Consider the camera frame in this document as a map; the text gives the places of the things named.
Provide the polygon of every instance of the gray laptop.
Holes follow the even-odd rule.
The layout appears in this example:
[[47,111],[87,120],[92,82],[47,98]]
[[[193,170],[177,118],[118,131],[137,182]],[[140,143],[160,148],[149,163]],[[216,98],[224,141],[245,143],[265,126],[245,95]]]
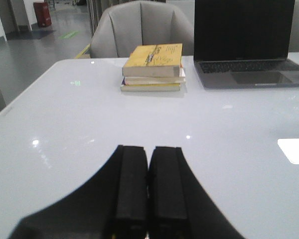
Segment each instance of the gray laptop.
[[196,0],[194,63],[206,88],[298,87],[287,59],[295,0]]

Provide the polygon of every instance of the fire extinguisher cabinet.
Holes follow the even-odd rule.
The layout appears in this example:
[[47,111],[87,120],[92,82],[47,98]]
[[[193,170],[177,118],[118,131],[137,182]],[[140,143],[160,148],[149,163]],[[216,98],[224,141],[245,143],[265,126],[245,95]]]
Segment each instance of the fire extinguisher cabinet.
[[39,27],[46,27],[51,25],[51,17],[49,6],[47,2],[34,2],[33,3],[36,20]]

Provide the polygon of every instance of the floor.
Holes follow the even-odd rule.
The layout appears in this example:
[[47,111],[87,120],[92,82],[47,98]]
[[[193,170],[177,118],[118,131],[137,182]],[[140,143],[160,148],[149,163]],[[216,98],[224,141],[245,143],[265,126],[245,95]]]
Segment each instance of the floor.
[[10,40],[0,43],[0,88],[6,104],[55,62],[75,58],[90,43],[87,6],[70,2],[59,1],[55,10],[50,6],[51,26],[35,27],[33,34],[10,34]]

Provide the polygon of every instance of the glossy table surface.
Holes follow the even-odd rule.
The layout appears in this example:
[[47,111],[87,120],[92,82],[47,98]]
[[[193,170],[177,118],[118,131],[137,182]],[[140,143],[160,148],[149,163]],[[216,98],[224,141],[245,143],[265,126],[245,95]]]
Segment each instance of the glossy table surface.
[[180,92],[121,93],[125,61],[60,61],[0,113],[0,239],[118,144],[181,147],[245,238],[299,239],[299,88],[206,90],[184,57]]

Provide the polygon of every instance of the book cover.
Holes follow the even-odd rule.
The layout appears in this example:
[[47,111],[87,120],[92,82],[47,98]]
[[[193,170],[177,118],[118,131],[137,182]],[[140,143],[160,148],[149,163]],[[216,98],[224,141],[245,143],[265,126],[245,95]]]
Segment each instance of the book cover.
[[123,66],[123,76],[178,77],[182,44],[138,46]]
[[125,80],[122,81],[121,91],[132,92],[132,91],[180,91],[179,83],[172,84],[147,84],[147,85],[127,85]]
[[146,85],[146,84],[171,84],[185,83],[185,72],[181,68],[179,77],[146,77],[146,76],[126,76],[126,85]]

